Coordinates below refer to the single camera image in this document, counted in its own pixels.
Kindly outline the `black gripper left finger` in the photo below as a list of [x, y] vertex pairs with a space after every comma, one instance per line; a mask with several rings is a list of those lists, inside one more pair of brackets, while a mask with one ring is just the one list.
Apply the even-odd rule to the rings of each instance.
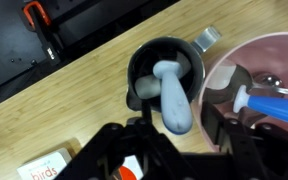
[[177, 180], [181, 178], [169, 155], [178, 151], [152, 123], [151, 107], [142, 103], [141, 117], [130, 118], [123, 127], [105, 124], [55, 180], [107, 180], [134, 155], [143, 171], [144, 180]]

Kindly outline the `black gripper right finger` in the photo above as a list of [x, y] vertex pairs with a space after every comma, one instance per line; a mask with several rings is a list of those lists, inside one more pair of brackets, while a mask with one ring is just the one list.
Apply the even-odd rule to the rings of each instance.
[[203, 102], [201, 127], [211, 147], [231, 158], [238, 180], [288, 180], [288, 132], [271, 123], [255, 129]]

